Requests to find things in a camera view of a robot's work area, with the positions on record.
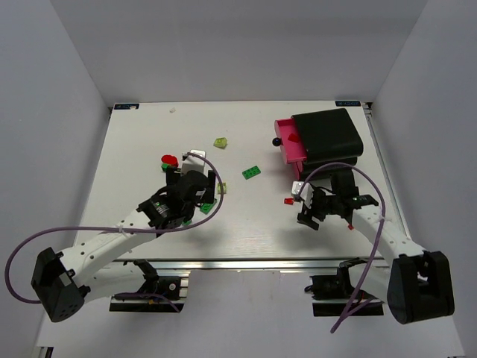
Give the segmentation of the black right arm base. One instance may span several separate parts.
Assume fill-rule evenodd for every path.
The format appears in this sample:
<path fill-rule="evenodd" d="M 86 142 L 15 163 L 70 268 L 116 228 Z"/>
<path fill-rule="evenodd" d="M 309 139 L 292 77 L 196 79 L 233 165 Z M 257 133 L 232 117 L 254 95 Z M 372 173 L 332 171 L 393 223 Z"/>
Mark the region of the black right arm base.
<path fill-rule="evenodd" d="M 314 317 L 339 317 L 354 290 L 350 284 L 348 270 L 354 266 L 364 266 L 366 263 L 367 260 L 355 258 L 340 263 L 335 274 L 319 274 L 310 277 L 312 284 L 306 286 L 304 292 L 312 296 Z M 356 308 L 371 298 L 373 300 L 366 307 L 353 313 L 353 316 L 384 315 L 382 302 L 362 290 L 358 292 L 350 309 Z"/>

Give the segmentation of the light green square lego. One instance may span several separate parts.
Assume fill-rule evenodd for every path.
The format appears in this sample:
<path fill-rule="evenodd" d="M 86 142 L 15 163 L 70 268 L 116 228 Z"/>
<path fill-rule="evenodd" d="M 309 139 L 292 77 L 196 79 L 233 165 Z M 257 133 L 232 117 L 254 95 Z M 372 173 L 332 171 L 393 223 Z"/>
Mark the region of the light green square lego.
<path fill-rule="evenodd" d="M 216 189 L 218 195 L 224 195 L 227 193 L 227 184 L 225 182 L 218 183 Z"/>

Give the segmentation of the left blue label sticker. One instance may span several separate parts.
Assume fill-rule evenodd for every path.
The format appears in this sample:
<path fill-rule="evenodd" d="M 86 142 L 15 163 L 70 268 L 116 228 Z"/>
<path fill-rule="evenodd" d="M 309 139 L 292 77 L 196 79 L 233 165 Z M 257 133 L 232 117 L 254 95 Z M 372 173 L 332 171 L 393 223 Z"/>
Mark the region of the left blue label sticker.
<path fill-rule="evenodd" d="M 138 108 L 137 103 L 115 104 L 113 107 L 114 110 L 137 110 Z"/>

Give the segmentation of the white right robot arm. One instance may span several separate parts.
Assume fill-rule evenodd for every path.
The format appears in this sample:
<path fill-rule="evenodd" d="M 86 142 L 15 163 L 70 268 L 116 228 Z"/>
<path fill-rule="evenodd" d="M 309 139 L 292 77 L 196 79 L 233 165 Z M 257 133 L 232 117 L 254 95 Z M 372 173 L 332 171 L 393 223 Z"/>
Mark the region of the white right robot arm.
<path fill-rule="evenodd" d="M 385 214 L 385 202 L 360 194 L 351 169 L 331 176 L 331 190 L 295 181 L 291 195 L 302 203 L 297 221 L 313 230 L 327 216 L 344 219 L 372 244 L 388 264 L 376 267 L 373 257 L 339 264 L 334 275 L 315 275 L 304 290 L 316 301 L 346 300 L 346 318 L 378 302 L 388 305 L 400 324 L 451 316 L 455 311 L 450 264 L 445 254 L 429 251 L 405 235 Z"/>

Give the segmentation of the blue label sticker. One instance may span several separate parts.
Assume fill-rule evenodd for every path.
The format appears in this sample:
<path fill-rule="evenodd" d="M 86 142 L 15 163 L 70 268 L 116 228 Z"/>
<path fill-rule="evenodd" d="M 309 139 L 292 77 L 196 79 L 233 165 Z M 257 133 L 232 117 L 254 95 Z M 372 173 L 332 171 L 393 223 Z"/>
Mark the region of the blue label sticker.
<path fill-rule="evenodd" d="M 113 107 L 114 110 L 137 110 L 138 108 L 137 103 L 115 104 Z"/>
<path fill-rule="evenodd" d="M 338 100 L 335 101 L 336 107 L 360 107 L 360 101 L 345 101 L 345 100 Z"/>

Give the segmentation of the pink bottom drawer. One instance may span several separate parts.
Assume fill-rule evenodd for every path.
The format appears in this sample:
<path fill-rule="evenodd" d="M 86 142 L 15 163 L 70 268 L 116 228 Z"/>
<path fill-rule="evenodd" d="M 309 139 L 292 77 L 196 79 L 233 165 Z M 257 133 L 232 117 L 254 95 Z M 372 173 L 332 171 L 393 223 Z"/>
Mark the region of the pink bottom drawer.
<path fill-rule="evenodd" d="M 301 161 L 298 161 L 298 162 L 293 162 L 291 165 L 292 165 L 295 180 L 303 181 L 303 163 Z"/>

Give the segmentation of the pink top drawer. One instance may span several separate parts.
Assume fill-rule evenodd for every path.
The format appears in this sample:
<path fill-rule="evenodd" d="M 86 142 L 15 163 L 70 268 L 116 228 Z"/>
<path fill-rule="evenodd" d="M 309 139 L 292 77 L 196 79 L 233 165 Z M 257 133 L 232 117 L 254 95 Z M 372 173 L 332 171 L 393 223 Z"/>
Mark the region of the pink top drawer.
<path fill-rule="evenodd" d="M 279 119 L 274 123 L 276 138 L 273 140 L 274 146 L 279 147 L 285 164 L 299 163 L 306 159 L 306 150 L 301 141 L 295 120 Z"/>

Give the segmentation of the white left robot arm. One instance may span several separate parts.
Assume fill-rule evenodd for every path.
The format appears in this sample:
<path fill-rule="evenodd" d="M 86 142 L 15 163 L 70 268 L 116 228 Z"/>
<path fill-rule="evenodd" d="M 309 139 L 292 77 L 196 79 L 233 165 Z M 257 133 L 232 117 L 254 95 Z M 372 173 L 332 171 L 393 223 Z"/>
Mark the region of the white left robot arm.
<path fill-rule="evenodd" d="M 183 228 L 196 208 L 214 201 L 217 178 L 213 170 L 178 174 L 112 229 L 99 229 L 97 236 L 60 252 L 40 252 L 31 285 L 50 320 L 62 322 L 84 304 L 108 296 L 167 300 L 147 260 L 119 263 L 117 258 Z"/>

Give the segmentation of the red small lego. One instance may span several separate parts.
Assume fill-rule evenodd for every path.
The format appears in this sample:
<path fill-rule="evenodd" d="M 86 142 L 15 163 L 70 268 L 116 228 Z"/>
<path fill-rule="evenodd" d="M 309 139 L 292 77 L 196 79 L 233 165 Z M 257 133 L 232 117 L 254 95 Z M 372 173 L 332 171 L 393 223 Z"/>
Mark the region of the red small lego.
<path fill-rule="evenodd" d="M 291 133 L 288 135 L 288 141 L 298 143 L 300 141 L 300 138 L 298 135 Z"/>

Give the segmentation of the red oval lego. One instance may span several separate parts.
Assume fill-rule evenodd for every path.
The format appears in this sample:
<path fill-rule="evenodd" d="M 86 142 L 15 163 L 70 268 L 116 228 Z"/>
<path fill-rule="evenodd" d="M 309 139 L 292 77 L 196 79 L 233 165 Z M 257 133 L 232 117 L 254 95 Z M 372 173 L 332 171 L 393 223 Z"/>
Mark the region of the red oval lego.
<path fill-rule="evenodd" d="M 178 167 L 178 159 L 174 155 L 165 154 L 161 157 L 161 161 L 169 166 Z"/>

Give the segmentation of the right blue label sticker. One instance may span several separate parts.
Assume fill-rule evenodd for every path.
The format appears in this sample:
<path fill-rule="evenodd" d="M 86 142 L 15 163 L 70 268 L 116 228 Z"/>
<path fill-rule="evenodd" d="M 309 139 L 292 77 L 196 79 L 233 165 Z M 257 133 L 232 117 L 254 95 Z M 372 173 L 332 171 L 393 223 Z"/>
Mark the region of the right blue label sticker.
<path fill-rule="evenodd" d="M 345 101 L 345 100 L 338 100 L 335 101 L 336 107 L 360 107 L 360 101 Z"/>

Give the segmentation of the pink drawer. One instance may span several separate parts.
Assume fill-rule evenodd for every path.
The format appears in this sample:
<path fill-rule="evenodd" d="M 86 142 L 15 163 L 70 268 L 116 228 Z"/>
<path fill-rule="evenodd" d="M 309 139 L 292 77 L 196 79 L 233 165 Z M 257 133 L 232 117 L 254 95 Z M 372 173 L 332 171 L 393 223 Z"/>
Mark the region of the pink drawer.
<path fill-rule="evenodd" d="M 274 146 L 279 147 L 285 164 L 299 163 L 306 159 L 306 150 L 301 141 L 295 120 L 279 119 L 274 123 L 276 138 L 273 140 Z"/>
<path fill-rule="evenodd" d="M 291 165 L 292 165 L 295 180 L 303 181 L 303 163 L 301 161 L 298 161 L 298 162 L 293 162 Z"/>

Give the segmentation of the light green sloped lego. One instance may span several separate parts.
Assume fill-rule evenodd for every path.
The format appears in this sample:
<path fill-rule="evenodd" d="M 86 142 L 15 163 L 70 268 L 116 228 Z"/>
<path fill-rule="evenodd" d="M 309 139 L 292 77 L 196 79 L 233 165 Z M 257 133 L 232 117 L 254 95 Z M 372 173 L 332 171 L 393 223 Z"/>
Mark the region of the light green sloped lego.
<path fill-rule="evenodd" d="M 213 142 L 213 146 L 220 149 L 225 149 L 227 147 L 228 141 L 226 137 L 216 138 Z"/>

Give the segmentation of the aluminium front rail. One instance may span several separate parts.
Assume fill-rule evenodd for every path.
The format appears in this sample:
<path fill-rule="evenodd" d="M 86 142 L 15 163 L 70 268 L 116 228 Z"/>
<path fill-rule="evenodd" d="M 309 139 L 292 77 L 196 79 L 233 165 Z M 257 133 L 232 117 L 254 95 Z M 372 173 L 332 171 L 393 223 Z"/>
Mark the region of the aluminium front rail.
<path fill-rule="evenodd" d="M 350 257 L 318 259 L 227 259 L 227 260 L 159 260 L 146 259 L 158 270 L 271 270 L 271 271 L 311 271 L 317 269 L 336 269 L 340 263 L 351 260 Z"/>

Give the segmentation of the green upturned long lego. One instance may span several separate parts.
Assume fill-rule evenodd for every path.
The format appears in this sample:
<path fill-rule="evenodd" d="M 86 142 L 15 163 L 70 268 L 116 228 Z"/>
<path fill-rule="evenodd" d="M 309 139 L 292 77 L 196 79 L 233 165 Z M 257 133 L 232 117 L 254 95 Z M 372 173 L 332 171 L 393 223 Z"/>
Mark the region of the green upturned long lego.
<path fill-rule="evenodd" d="M 204 214 L 208 214 L 214 206 L 217 204 L 217 199 L 215 198 L 212 203 L 204 203 L 200 206 L 200 211 Z"/>

